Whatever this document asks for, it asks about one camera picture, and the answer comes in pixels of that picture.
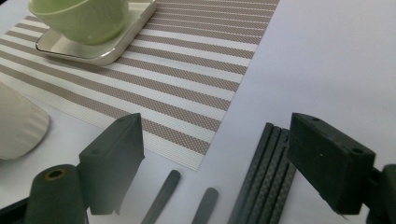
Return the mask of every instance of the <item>light green cup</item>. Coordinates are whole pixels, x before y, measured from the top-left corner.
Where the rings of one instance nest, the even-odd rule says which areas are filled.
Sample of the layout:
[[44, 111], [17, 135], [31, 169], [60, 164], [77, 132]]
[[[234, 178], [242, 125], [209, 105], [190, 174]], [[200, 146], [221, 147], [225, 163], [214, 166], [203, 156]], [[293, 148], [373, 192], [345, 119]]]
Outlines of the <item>light green cup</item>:
[[128, 0], [29, 0], [29, 10], [52, 30], [86, 45], [120, 33], [128, 19]]

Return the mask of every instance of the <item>placemat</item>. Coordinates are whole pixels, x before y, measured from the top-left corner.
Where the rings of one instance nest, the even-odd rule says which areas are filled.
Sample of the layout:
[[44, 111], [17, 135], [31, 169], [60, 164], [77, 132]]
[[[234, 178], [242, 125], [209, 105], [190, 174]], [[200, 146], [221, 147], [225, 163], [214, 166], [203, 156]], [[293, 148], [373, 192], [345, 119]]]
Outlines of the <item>placemat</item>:
[[35, 49], [48, 30], [29, 15], [0, 38], [0, 80], [106, 128], [141, 113], [145, 148], [197, 170], [278, 0], [161, 0], [114, 63], [53, 59]]

